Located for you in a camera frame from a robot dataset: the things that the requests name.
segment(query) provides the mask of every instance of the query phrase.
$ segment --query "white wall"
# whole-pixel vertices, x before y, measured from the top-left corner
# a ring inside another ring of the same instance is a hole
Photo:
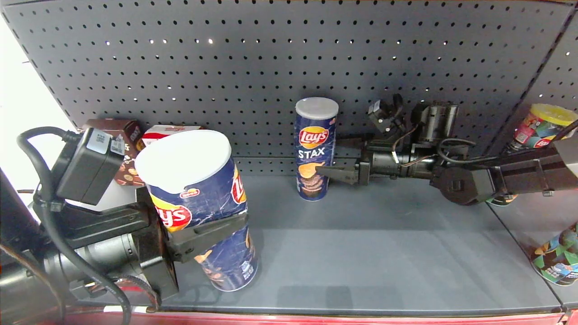
[[[74,130],[27,61],[12,31],[0,19],[0,167],[17,190],[34,189],[38,177],[28,157],[16,145],[16,136],[40,126]],[[39,136],[31,142],[50,167],[64,144],[53,135]]]

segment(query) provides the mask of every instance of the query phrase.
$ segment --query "red and white box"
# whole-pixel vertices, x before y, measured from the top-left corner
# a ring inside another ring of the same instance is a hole
[[[156,140],[162,139],[171,134],[183,132],[183,131],[193,131],[202,130],[204,127],[197,125],[162,125],[157,124],[148,129],[142,136],[142,141],[145,146],[150,145]]]

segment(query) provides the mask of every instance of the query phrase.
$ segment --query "shelf surface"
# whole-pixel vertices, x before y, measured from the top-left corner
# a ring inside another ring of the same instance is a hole
[[[541,193],[523,194],[506,207],[492,206],[512,235],[530,254],[578,220],[576,190],[558,191],[545,198]],[[578,283],[568,287],[548,284],[563,305],[578,307]]]
[[[334,182],[319,202],[301,199],[292,177],[245,176],[243,183],[257,276],[222,293],[198,264],[177,263],[180,292],[164,308],[476,316],[560,307],[487,205],[453,204],[427,181]]]

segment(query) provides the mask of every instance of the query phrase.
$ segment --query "colorful chip can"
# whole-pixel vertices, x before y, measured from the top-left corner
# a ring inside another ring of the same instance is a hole
[[[569,286],[578,279],[578,223],[552,238],[532,255],[538,273],[560,286]]]
[[[311,97],[298,101],[295,111],[297,191],[307,201],[318,201],[326,195],[329,179],[315,168],[333,163],[339,105],[328,98]]]
[[[578,114],[560,106],[532,104],[528,116],[514,133],[507,152],[547,146],[565,127],[578,119]],[[565,138],[574,134],[572,130]]]
[[[167,136],[144,148],[135,165],[169,232],[247,211],[231,145],[222,133],[195,130]],[[248,225],[195,260],[217,289],[241,289],[258,266]]]

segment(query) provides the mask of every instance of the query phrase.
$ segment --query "yellow lid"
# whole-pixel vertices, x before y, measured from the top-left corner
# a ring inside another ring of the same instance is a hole
[[[544,121],[558,124],[563,127],[578,120],[578,114],[560,106],[548,104],[532,104],[530,112]]]

